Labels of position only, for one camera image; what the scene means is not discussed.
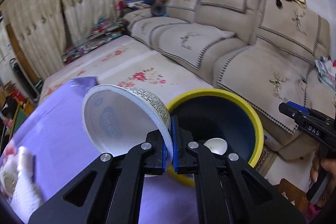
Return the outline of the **person's right hand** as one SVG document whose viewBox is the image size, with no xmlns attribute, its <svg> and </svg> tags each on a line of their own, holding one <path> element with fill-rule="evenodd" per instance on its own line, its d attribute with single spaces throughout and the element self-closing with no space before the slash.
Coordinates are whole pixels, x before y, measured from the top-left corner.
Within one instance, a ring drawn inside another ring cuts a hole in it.
<svg viewBox="0 0 336 224">
<path fill-rule="evenodd" d="M 335 154 L 318 145 L 310 169 L 307 199 L 317 208 L 323 208 L 335 189 Z"/>
</svg>

